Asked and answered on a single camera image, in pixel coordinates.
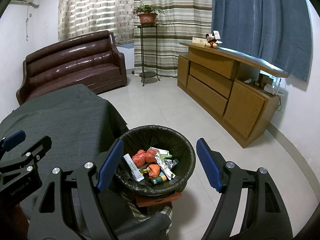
brown leather sofa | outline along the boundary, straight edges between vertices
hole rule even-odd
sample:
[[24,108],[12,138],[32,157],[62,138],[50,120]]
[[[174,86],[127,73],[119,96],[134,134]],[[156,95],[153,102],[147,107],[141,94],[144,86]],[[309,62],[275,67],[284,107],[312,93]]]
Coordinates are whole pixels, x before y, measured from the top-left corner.
[[23,61],[20,105],[40,95],[84,84],[96,94],[127,85],[124,54],[113,33],[84,34],[39,49]]

plant stand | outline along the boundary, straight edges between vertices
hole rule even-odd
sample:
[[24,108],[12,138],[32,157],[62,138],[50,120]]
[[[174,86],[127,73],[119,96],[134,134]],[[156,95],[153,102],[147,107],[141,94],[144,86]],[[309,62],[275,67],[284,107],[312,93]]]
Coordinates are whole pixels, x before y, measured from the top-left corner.
[[[141,79],[143,79],[143,85],[145,85],[145,79],[150,77],[158,77],[158,25],[138,25],[138,28],[140,28],[140,45],[141,45],[141,63],[142,63],[142,72],[139,74]],[[143,53],[143,29],[144,28],[156,28],[156,72],[154,71],[144,71],[144,53]]]

stuffed toy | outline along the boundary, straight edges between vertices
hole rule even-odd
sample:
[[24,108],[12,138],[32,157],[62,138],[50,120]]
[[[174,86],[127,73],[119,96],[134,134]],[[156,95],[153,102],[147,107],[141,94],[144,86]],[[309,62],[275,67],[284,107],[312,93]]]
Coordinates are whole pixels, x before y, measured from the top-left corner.
[[221,41],[218,41],[220,39],[220,35],[218,31],[213,31],[213,34],[207,33],[205,35],[207,38],[207,42],[204,44],[204,46],[208,48],[217,48],[218,44],[221,44]]

orange plastic bag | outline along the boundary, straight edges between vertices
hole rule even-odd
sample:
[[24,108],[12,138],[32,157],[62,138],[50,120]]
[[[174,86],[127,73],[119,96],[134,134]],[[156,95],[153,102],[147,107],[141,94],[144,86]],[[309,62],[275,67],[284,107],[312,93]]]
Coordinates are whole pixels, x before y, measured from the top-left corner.
[[150,170],[148,171],[149,178],[156,178],[160,174],[160,166],[158,164],[150,164]]
[[133,163],[140,168],[146,162],[147,153],[144,150],[139,150],[136,155],[132,156]]
[[158,152],[157,150],[148,149],[148,150],[147,150],[146,162],[147,162],[147,163],[156,162],[155,155],[156,155],[157,152]]

cabinet drawer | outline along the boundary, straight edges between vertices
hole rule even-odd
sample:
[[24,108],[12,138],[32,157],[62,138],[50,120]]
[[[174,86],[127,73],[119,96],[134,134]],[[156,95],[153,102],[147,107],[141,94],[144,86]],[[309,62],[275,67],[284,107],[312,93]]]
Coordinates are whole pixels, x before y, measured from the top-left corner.
[[192,91],[203,101],[205,101],[219,115],[223,115],[226,104],[228,102],[228,100],[226,100],[224,97],[222,97],[206,85],[202,84],[192,76],[189,76],[188,78],[188,90]]
[[182,56],[179,56],[177,79],[185,87],[187,86],[187,83],[188,83],[189,64],[190,64],[189,60],[185,59]]
[[190,75],[211,87],[225,98],[229,98],[233,81],[205,68],[197,63],[190,63]]
[[264,102],[264,98],[235,82],[224,120],[245,138],[248,138],[258,120]]
[[188,59],[226,78],[233,78],[235,60],[199,49],[189,48]]

